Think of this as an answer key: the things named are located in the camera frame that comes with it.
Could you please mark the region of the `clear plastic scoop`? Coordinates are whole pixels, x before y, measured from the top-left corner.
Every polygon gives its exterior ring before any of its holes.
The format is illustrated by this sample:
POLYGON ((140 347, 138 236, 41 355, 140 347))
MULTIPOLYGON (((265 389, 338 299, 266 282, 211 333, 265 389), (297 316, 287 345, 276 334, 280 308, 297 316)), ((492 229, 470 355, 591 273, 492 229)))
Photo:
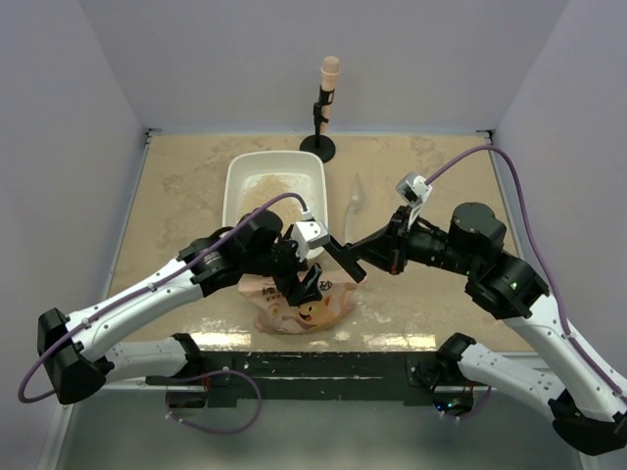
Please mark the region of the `clear plastic scoop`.
POLYGON ((365 195, 362 186, 362 180, 358 173, 355 174, 352 183, 351 197, 345 212, 344 222, 344 242, 351 243, 353 241, 353 224, 358 212, 362 209, 365 201, 365 195))

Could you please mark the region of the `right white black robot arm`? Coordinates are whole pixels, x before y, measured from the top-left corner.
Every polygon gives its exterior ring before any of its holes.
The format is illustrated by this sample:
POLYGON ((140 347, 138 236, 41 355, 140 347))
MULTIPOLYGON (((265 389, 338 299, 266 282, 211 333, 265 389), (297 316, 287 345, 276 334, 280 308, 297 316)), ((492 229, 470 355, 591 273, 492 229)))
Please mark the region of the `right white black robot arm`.
POLYGON ((465 276, 472 301, 501 320, 542 358, 541 372, 456 333, 437 351, 436 371, 450 385, 464 378, 496 388, 546 417, 556 433, 596 456, 626 446, 626 380, 576 330, 560 322, 555 295, 537 271, 504 248, 506 226, 480 203, 455 208, 450 228, 410 227, 399 207, 387 226, 347 247, 348 262, 393 275, 413 261, 465 276))

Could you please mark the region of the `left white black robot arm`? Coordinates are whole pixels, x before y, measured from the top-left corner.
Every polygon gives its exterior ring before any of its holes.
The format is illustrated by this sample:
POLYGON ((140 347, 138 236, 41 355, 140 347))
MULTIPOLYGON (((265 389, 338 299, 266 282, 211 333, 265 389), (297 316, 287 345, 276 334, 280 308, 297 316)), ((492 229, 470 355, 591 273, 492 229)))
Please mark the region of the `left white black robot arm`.
POLYGON ((233 226, 193 241, 166 265, 121 293, 72 313, 53 307, 38 318, 38 363, 61 404, 93 396, 104 385, 143 376, 196 382, 203 360, 187 334, 130 343, 127 337, 162 315, 236 285, 245 274, 269 278, 290 306, 319 301, 319 265, 309 251, 328 242, 325 225, 306 212, 289 228, 258 208, 233 226))

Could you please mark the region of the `white plastic litter box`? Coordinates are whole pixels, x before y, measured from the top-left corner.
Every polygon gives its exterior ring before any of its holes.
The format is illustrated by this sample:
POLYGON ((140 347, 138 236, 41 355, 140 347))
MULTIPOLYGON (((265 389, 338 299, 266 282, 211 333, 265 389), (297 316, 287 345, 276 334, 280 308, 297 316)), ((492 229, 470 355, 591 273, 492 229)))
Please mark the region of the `white plastic litter box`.
POLYGON ((322 161, 302 151, 262 151, 241 155, 228 167, 222 224, 234 226, 247 213, 284 193, 296 193, 316 220, 328 222, 322 161))

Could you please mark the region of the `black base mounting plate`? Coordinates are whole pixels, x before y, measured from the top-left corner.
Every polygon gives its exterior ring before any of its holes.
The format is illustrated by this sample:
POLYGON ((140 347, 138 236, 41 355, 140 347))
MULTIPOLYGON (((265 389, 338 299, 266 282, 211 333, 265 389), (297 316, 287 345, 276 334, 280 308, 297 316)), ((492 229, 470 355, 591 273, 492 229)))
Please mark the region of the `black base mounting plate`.
POLYGON ((240 400, 394 401, 438 409, 470 407, 487 386, 462 377, 434 352, 202 352, 171 378, 194 407, 240 400))

